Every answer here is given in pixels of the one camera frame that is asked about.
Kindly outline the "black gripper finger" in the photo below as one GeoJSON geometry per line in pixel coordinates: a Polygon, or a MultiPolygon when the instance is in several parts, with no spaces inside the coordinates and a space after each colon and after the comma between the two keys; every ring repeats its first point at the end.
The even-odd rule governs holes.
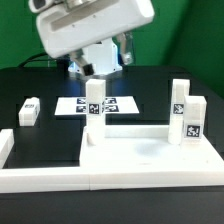
{"type": "Polygon", "coordinates": [[[119,55],[122,65],[129,65],[134,61],[133,36],[131,32],[124,32],[116,36],[119,47],[119,55]]]}
{"type": "Polygon", "coordinates": [[[74,62],[78,65],[78,67],[81,70],[81,73],[84,76],[90,76],[94,74],[94,69],[93,66],[91,64],[89,64],[83,56],[78,56],[76,55],[74,57],[74,62]]]}

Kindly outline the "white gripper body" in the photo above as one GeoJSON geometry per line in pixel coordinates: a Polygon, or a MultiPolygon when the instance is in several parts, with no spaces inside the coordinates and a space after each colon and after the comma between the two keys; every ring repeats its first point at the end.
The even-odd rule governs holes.
{"type": "Polygon", "coordinates": [[[96,0],[72,11],[57,4],[36,25],[46,53],[57,58],[148,24],[154,15],[151,0],[96,0]]]}

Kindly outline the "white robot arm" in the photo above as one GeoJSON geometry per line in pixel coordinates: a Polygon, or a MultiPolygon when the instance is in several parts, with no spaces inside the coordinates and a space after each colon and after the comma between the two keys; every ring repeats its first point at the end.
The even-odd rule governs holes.
{"type": "Polygon", "coordinates": [[[46,53],[67,55],[87,78],[134,61],[132,30],[154,18],[151,0],[29,0],[46,53]]]}

